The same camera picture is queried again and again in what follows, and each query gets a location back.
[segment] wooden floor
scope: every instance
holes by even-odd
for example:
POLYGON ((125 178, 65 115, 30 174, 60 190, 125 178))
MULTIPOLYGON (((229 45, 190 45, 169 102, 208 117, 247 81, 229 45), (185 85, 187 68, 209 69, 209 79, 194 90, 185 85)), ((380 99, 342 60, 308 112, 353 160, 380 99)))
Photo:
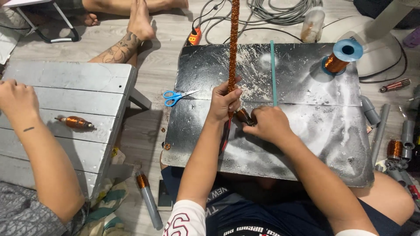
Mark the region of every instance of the wooden floor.
MULTIPOLYGON (((207 0, 191 0, 189 3, 191 14, 197 17, 202 6, 207 0)), ((295 5, 298 0, 272 0, 273 5, 286 7, 295 5)), ((346 16, 359 15, 352 2, 344 0, 324 0, 326 11, 325 24, 333 22, 346 16)), ((229 12, 230 4, 218 13, 218 16, 226 15, 229 12)), ((241 19, 246 19, 250 11, 245 1, 241 0, 241 19)), ((184 44, 186 37, 191 31, 192 16, 181 16, 174 14, 159 14, 153 16, 156 23, 156 38, 151 44, 144 45, 145 51, 139 55, 139 75, 136 89, 147 96, 152 102, 152 109, 139 113, 139 110, 131 109, 127 113, 132 116, 127 118, 122 134, 121 150, 127 156, 127 162, 142 165, 143 171, 149 178, 152 192, 157 198, 158 178, 160 176, 159 155, 162 150, 161 143, 164 141, 165 133, 161 128, 166 128, 168 124, 169 110, 163 105, 162 93, 173 89, 177 71, 179 52, 184 44)), ((14 50, 11 60, 50 60, 50 61, 74 61, 84 62, 98 55, 111 45, 120 40, 126 33, 128 19, 102 20, 100 26, 76 27, 81 34, 79 42, 46 44, 36 35, 30 35, 20 40, 14 50)), ((60 34, 65 36, 69 33, 68 29, 62 29, 65 25, 54 24, 55 27, 45 27, 42 31, 48 35, 60 34)), ((269 26, 283 29, 291 34, 300 35, 301 24, 294 26, 269 26)), ((213 43, 222 43, 230 30, 230 22, 222 22, 212 29, 209 40, 213 43)), ((409 31, 397 31, 394 34, 399 38, 404 38, 409 31)), ((246 31, 238 40, 238 43, 275 43, 298 42, 287 34, 268 30, 246 31)), ((376 106, 378 113, 384 103, 391 103, 391 113, 388 119, 384 142, 381 147, 380 159, 383 159, 386 144, 390 137, 400 136, 403 116, 399 111, 398 105, 411 98, 412 89, 419 83, 419 63, 420 54, 416 50, 406 50, 409 61, 408 70, 402 78, 411 78, 414 85, 398 92, 380 94, 379 87, 383 84, 361 85, 362 94, 369 97, 376 106)), ((403 69, 403 62, 391 69, 389 72, 379 75, 376 79, 382 80, 392 78, 399 74, 403 69)), ((116 211, 126 224, 126 229, 137 236, 161 235, 162 231, 156 231, 150 221, 143 199, 138 192, 134 179, 127 180, 130 187, 130 194, 116 211)), ((160 212, 165 223, 170 212, 160 212)))

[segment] plastic bottle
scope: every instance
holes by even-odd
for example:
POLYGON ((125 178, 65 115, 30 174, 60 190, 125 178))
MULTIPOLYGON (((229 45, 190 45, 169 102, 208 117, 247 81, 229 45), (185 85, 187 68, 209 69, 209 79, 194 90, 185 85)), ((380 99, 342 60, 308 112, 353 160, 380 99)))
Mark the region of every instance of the plastic bottle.
POLYGON ((323 7, 318 6, 309 9, 303 21, 300 39, 303 42, 318 42, 321 39, 324 18, 325 12, 323 7))
POLYGON ((407 47, 418 46, 420 44, 420 27, 417 27, 417 29, 407 35, 402 42, 407 47))

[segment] hand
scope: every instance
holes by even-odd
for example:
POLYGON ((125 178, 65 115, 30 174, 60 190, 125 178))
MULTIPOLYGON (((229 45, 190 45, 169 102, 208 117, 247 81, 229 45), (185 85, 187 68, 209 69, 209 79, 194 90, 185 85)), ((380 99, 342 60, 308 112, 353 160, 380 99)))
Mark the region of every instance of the hand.
POLYGON ((34 88, 17 83, 14 79, 0 81, 0 110, 12 125, 39 117, 39 103, 34 88))
POLYGON ((127 33, 143 42, 155 37, 155 31, 150 25, 149 9, 144 0, 131 0, 130 20, 127 33))
MULTIPOLYGON (((235 83, 241 81, 241 77, 235 78, 235 83)), ((215 122, 225 123, 229 120, 228 112, 236 111, 241 102, 239 97, 242 94, 242 90, 238 89, 235 85, 235 89, 228 93, 228 82, 215 87, 211 96, 210 110, 207 114, 207 119, 215 122)))
POLYGON ((257 120, 254 127, 243 124, 243 131, 255 135, 277 146, 287 145, 296 136, 290 129, 286 114, 279 107, 258 107, 252 110, 251 117, 257 120))

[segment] orange power strip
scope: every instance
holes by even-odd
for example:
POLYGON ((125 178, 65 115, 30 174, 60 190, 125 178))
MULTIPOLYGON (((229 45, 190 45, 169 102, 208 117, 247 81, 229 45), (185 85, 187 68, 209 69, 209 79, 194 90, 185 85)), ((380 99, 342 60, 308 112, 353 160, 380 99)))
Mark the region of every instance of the orange power strip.
POLYGON ((200 27, 195 28, 195 31, 196 31, 196 34, 194 32, 191 32, 191 34, 189 35, 186 46, 198 45, 200 43, 200 40, 201 40, 200 27))

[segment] green strip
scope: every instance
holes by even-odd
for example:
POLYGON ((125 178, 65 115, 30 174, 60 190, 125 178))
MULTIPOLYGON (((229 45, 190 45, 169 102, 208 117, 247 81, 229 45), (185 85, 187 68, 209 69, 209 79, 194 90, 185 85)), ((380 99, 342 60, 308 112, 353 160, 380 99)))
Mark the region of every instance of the green strip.
POLYGON ((276 68, 275 68, 275 60, 274 60, 274 41, 270 41, 270 48, 271 48, 271 78, 273 80, 273 105, 277 106, 277 88, 276 88, 276 68))

